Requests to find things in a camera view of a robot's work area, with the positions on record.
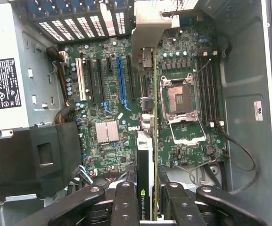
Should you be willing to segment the black plastic fan shroud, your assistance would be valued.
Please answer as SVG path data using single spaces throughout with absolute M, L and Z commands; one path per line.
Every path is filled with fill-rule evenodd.
M 81 164 L 76 122 L 17 130 L 0 137 L 0 199 L 27 194 L 52 197 Z

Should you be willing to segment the black open PC case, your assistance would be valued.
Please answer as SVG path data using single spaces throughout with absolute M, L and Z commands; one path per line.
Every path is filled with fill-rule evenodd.
M 138 0 L 6 0 L 23 19 L 50 42 L 48 57 L 56 63 L 64 106 L 54 124 L 76 122 L 69 118 L 75 103 L 67 95 L 63 45 L 129 37 L 135 28 Z M 157 167 L 157 218 L 140 226 L 177 226 L 165 218 L 165 185 L 181 184 L 199 208 L 197 188 L 213 186 L 238 197 L 258 214 L 272 215 L 272 0 L 149 0 L 162 6 L 171 28 L 189 22 L 215 27 L 223 124 L 216 130 L 225 138 L 222 161 L 199 165 Z M 52 197 L 35 194 L 0 199 L 0 226 L 14 226 L 49 205 L 87 186 L 101 186 L 105 199 L 89 207 L 76 226 L 110 226 L 113 199 L 120 182 L 132 182 L 137 192 L 137 166 L 129 165 L 118 178 L 91 178 L 82 163 L 74 178 Z M 221 215 L 204 212 L 207 226 L 217 226 Z

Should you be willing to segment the green Dell motherboard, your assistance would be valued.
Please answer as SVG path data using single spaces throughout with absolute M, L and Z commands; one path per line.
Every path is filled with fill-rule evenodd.
M 79 130 L 81 145 L 81 161 L 83 172 L 91 178 L 102 176 L 107 180 L 121 176 L 129 165 L 136 163 L 136 133 L 140 130 L 140 82 L 137 69 L 132 64 L 135 99 L 131 99 L 129 77 L 127 71 L 126 56 L 131 56 L 132 43 L 129 37 L 114 37 L 94 42 L 78 42 L 76 44 L 63 45 L 64 55 L 68 65 L 64 67 L 66 75 L 67 95 L 74 100 L 75 112 L 69 114 L 70 119 L 76 121 Z M 214 88 L 213 58 L 217 54 L 215 27 L 212 23 L 189 22 L 180 28 L 165 30 L 156 48 L 157 60 L 157 90 L 158 90 L 158 163 L 165 167 L 199 165 L 210 161 L 222 161 L 227 154 L 225 138 L 216 130 L 217 123 L 223 124 L 223 105 L 221 103 L 221 87 L 218 68 L 219 101 L 221 120 L 217 120 L 216 94 Z M 121 104 L 119 81 L 117 74 L 116 57 L 121 56 L 123 63 L 125 95 L 128 107 L 127 111 Z M 112 61 L 113 71 L 107 70 L 106 57 Z M 160 77 L 165 75 L 170 78 L 179 78 L 186 73 L 198 71 L 197 59 L 200 57 L 201 66 L 205 64 L 204 58 L 212 59 L 214 101 L 216 108 L 215 121 L 212 120 L 212 108 L 210 101 L 209 72 L 207 66 L 206 78 L 208 88 L 209 121 L 206 121 L 206 105 L 204 94 L 204 81 L 201 78 L 202 101 L 204 102 L 204 116 L 202 121 L 199 90 L 199 119 L 207 135 L 207 141 L 194 146 L 176 145 L 169 124 L 164 120 L 160 102 Z M 75 59 L 81 58 L 85 77 L 86 92 L 91 97 L 89 101 L 81 101 Z M 96 104 L 93 104 L 90 87 L 90 79 L 86 67 L 86 60 L 91 60 L 94 75 Z M 102 62 L 106 102 L 111 113 L 107 113 L 102 103 L 99 76 L 97 71 L 97 59 Z M 99 144 L 95 124 L 105 121 L 117 121 L 119 141 Z M 203 133 L 198 122 L 181 121 L 172 124 L 176 139 L 191 140 L 202 137 Z M 203 147 L 211 144 L 215 148 L 213 155 L 205 155 Z

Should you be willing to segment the round coin battery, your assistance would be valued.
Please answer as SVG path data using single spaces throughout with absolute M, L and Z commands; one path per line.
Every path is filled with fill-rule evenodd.
M 206 144 L 203 147 L 205 155 L 213 155 L 215 153 L 215 148 L 211 144 Z

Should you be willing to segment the thin metal locking lever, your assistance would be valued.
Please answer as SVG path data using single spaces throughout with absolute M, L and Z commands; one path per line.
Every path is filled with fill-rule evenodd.
M 201 68 L 200 68 L 198 71 L 194 71 L 194 72 L 193 72 L 192 78 L 194 79 L 196 76 L 198 76 L 198 75 L 202 72 L 202 70 L 203 70 L 205 67 L 207 67 L 207 66 L 209 65 L 209 63 L 210 63 L 211 61 L 212 61 L 212 59 L 209 58 L 209 59 L 207 60 L 207 62 L 206 62 L 203 66 L 201 66 Z

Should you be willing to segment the CPU socket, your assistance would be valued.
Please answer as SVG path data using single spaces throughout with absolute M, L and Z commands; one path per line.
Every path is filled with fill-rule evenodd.
M 193 73 L 179 78 L 162 75 L 159 90 L 162 115 L 167 123 L 198 120 L 198 89 Z

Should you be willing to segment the blue expansion slot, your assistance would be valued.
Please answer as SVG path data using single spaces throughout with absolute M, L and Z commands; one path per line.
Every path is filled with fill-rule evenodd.
M 117 74 L 118 74 L 118 81 L 119 81 L 119 89 L 120 89 L 120 98 L 121 98 L 121 104 L 124 105 L 124 108 L 127 111 L 131 111 L 131 109 L 128 107 L 128 102 L 126 100 L 125 95 L 125 84 L 124 84 L 124 73 L 123 73 L 123 63 L 121 56 L 116 57 L 116 65 L 117 65 Z

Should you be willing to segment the grey power supply unit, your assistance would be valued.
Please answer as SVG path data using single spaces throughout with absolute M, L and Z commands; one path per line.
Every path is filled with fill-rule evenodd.
M 54 117 L 64 100 L 49 46 L 16 8 L 0 0 L 0 139 L 56 132 Z

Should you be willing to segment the white expansion slot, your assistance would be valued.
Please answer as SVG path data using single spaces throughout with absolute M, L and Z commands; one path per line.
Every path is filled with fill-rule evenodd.
M 91 97 L 86 92 L 85 87 L 85 77 L 84 77 L 84 71 L 83 71 L 83 63 L 81 58 L 75 59 L 76 63 L 76 70 L 77 70 L 77 79 L 78 79 L 78 85 L 79 85 L 79 95 L 81 101 L 89 101 L 91 100 Z

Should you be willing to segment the long black expansion slot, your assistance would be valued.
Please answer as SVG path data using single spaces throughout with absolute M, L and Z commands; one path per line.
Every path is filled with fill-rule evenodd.
M 100 59 L 97 59 L 97 71 L 98 71 L 100 90 L 101 90 L 101 95 L 102 95 L 101 105 L 104 107 L 104 109 L 105 109 L 105 111 L 107 113 L 111 113 L 110 110 L 108 109 L 108 104 L 106 102 L 105 87 L 104 87 L 104 76 L 103 76 L 103 73 L 102 73 L 102 62 L 101 62 Z
M 86 67 L 87 67 L 87 71 L 88 71 L 88 76 L 90 79 L 90 87 L 91 87 L 91 93 L 92 93 L 92 101 L 93 104 L 95 105 L 96 102 L 96 91 L 95 91 L 95 82 L 94 82 L 94 75 L 93 75 L 93 71 L 92 71 L 92 66 L 91 66 L 91 60 L 86 60 Z
M 131 56 L 126 56 L 126 62 L 127 62 L 127 71 L 128 71 L 128 77 L 129 77 L 129 85 L 130 85 L 130 92 L 131 92 L 131 99 L 135 99 L 135 91 L 134 91 L 134 81 L 133 81 L 133 72 L 132 72 L 132 62 L 131 62 Z

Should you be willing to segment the silver socket cover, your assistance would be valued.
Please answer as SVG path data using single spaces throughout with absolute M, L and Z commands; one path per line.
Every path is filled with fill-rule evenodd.
M 174 132 L 173 132 L 173 128 L 172 128 L 172 124 L 177 124 L 180 123 L 181 121 L 185 121 L 185 122 L 198 122 L 200 125 L 200 129 L 203 133 L 202 137 L 195 137 L 192 138 L 191 140 L 187 140 L 187 139 L 176 139 Z M 168 124 L 171 130 L 171 134 L 173 137 L 173 142 L 176 145 L 185 145 L 185 146 L 194 146 L 200 142 L 204 142 L 207 141 L 207 135 L 205 133 L 205 130 L 203 129 L 202 123 L 199 119 L 199 114 L 198 113 L 186 113 L 186 114 L 181 114 L 181 115 L 168 115 Z

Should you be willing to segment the black RAM slot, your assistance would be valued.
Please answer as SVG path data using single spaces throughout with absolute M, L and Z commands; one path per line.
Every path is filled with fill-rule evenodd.
M 217 108 L 217 120 L 221 120 L 221 112 L 220 112 L 220 101 L 219 101 L 219 84 L 218 84 L 218 56 L 214 55 L 213 58 L 213 67 L 214 67 L 214 88 L 216 94 L 216 108 Z
M 215 108 L 215 101 L 214 101 L 214 88 L 213 88 L 213 70 L 212 70 L 212 59 L 209 58 L 209 92 L 210 92 L 210 101 L 211 101 L 211 108 L 212 108 L 212 120 L 215 121 L 216 118 L 216 108 Z
M 201 110 L 201 118 L 202 121 L 204 121 L 205 116 L 204 116 L 204 102 L 202 101 L 202 89 L 201 89 L 201 78 L 200 78 L 200 69 L 201 69 L 201 61 L 200 57 L 197 59 L 197 67 L 198 67 L 198 73 L 197 73 L 197 81 L 198 81 L 198 90 L 199 90 L 199 100 L 200 100 L 200 110 Z
M 206 78 L 206 69 L 209 62 L 208 57 L 204 58 L 205 67 L 202 70 L 202 79 L 204 81 L 204 94 L 205 94 L 205 105 L 206 105 L 206 121 L 209 121 L 209 105 L 208 105 L 208 88 L 207 88 L 207 78 Z

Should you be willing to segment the silver chipset heatsink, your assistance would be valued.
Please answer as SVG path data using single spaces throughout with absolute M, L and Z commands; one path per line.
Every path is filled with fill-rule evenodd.
M 105 121 L 95 124 L 99 144 L 119 141 L 117 121 Z

